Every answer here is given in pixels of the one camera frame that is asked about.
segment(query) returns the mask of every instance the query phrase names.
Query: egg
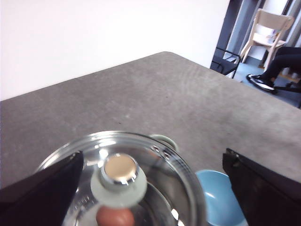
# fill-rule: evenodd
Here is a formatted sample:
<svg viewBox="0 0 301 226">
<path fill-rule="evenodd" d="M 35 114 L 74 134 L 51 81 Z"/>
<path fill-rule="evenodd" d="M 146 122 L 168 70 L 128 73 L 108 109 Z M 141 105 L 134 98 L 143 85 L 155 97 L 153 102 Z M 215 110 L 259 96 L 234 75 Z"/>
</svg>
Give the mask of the egg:
<svg viewBox="0 0 301 226">
<path fill-rule="evenodd" d="M 105 206 L 96 214 L 98 226 L 134 226 L 135 220 L 130 209 L 112 209 Z"/>
</svg>

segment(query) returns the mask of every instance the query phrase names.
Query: glass lid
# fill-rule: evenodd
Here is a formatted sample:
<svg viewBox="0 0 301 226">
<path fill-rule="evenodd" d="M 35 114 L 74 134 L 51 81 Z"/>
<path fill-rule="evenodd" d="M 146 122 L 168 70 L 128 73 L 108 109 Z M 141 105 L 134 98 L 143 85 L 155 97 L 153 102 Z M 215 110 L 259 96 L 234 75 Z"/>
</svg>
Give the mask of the glass lid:
<svg viewBox="0 0 301 226">
<path fill-rule="evenodd" d="M 64 226 L 205 226 L 202 188 L 164 142 L 121 131 L 90 134 L 59 148 L 37 171 L 82 151 L 84 167 Z"/>
</svg>

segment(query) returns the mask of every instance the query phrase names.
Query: person's leg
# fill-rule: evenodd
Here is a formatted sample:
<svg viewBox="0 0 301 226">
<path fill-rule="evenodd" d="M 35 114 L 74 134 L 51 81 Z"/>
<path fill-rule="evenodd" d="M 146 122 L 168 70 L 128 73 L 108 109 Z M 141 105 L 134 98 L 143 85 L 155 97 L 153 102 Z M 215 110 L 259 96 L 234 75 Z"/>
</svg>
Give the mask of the person's leg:
<svg viewBox="0 0 301 226">
<path fill-rule="evenodd" d="M 285 67 L 301 68 L 301 53 L 276 56 L 261 78 L 269 81 L 274 80 L 279 75 L 281 69 Z"/>
<path fill-rule="evenodd" d="M 299 47 L 281 47 L 276 52 L 275 57 L 279 55 L 287 55 L 287 54 L 301 54 L 301 48 Z"/>
</svg>

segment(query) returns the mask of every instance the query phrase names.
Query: gray table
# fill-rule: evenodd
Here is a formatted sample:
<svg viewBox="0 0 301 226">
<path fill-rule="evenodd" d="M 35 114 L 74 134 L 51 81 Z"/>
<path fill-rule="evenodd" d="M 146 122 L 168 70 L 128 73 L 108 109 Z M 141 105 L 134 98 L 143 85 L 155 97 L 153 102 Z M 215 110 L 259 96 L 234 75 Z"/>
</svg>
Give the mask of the gray table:
<svg viewBox="0 0 301 226">
<path fill-rule="evenodd" d="M 83 135 L 174 139 L 193 170 L 222 170 L 230 147 L 301 182 L 301 111 L 170 52 L 1 102 L 1 185 Z"/>
</svg>

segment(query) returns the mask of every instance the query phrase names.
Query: light blue bowl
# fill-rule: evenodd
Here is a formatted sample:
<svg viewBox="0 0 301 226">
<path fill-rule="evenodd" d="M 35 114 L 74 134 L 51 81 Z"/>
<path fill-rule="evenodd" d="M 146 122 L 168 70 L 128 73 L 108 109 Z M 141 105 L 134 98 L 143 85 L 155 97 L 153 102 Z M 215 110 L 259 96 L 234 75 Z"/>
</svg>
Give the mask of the light blue bowl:
<svg viewBox="0 0 301 226">
<path fill-rule="evenodd" d="M 247 226 L 229 177 L 208 169 L 198 171 L 196 175 L 203 187 L 208 223 L 213 226 Z"/>
</svg>

